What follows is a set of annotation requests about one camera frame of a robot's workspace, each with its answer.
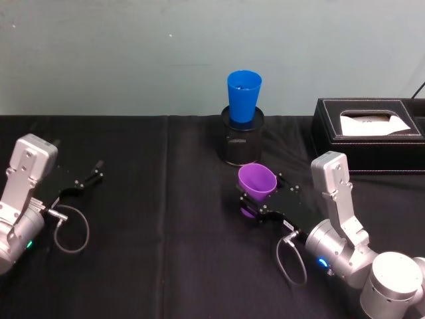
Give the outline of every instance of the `cable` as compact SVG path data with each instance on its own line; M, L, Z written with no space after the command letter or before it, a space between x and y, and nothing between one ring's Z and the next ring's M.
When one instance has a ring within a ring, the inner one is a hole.
M86 248L86 246L87 246L87 244L88 244L88 241L89 241L89 239L90 239L90 227L89 227L89 225L88 225L88 222L87 222L87 219L86 219L86 217L84 216L84 214L81 212L81 211L79 211L77 208L75 208L75 207L72 207L72 206L68 206L68 205L57 205L55 208L65 208L65 209L70 209L71 211L75 211L76 213L78 213L80 216L81 216L81 218L83 219L83 221L84 221L84 224L86 224L86 229L87 229L87 233L86 233L86 241L84 241L84 244L80 247L80 248L78 248L78 249L74 249L74 250L69 250L69 249L65 249L63 246L61 246L60 244L59 244L59 242L58 242L58 231L59 231L59 229L60 229L60 226L62 226L62 220L60 220L59 221L59 223L58 223L58 225L56 226L56 229L54 230L54 233L53 233L53 240L54 240L54 243L55 243L55 245L61 250L61 251L63 251L64 253L67 253L67 254L76 254L76 253L79 253L80 251L82 251L84 248Z
M425 82L422 83L422 85L419 87L419 89L413 94L413 96L411 98L415 98L416 95L418 95L418 93L423 89L423 87L425 86Z
M280 268L280 271L282 272L282 274L285 276L285 278L294 286L303 286L307 283L307 271L305 269L305 265L303 262L303 259L301 258L301 255L299 254L299 251L297 249L297 247L295 247L294 243L291 242L289 239L287 239L290 236L285 236L282 237L281 239L279 239L278 244L276 245L276 260L278 262L278 266ZM303 281L302 282L296 282L294 280L292 280L292 278L288 275L288 273L285 270L285 267L283 266L282 262L280 261L280 257L279 257L279 248L280 245L282 244L282 242L285 242L286 244L288 244L290 247L292 247L292 249L296 252L299 263L301 264L301 267L303 269Z

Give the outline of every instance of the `table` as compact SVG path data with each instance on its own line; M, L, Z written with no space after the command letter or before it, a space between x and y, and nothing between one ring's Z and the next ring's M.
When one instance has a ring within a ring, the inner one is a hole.
M300 184L321 209L309 172L310 123L267 117L261 162ZM57 163L72 171L105 161L104 182L83 207L87 249L64 255L51 227L44 229L0 278L0 318L357 318L359 292L327 277L302 248L308 284L285 282L273 259L282 230L238 211L238 169L215 151L220 129L218 116L0 117L1 169L28 132L59 138ZM352 181L371 248L425 256L424 177ZM292 252L282 258L297 274Z

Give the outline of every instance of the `blue plastic cup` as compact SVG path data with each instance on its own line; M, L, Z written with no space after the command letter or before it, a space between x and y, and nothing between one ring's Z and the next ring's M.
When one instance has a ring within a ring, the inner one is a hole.
M227 78L230 119L236 123L252 121L261 87L261 76L249 70L234 71Z

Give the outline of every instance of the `purple cup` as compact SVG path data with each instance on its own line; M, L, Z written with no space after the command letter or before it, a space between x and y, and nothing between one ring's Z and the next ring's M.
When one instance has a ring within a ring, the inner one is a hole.
M259 203L273 192L278 184L276 175L266 166L257 163L242 166L239 169L238 177L239 186ZM254 217L245 209L241 210L245 216Z

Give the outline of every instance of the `white label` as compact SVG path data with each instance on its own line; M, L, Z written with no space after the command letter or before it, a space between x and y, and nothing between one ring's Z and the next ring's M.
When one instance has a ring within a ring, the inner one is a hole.
M294 231L294 226L292 226L291 224L289 224L285 219L284 219L284 225L289 228L291 231Z

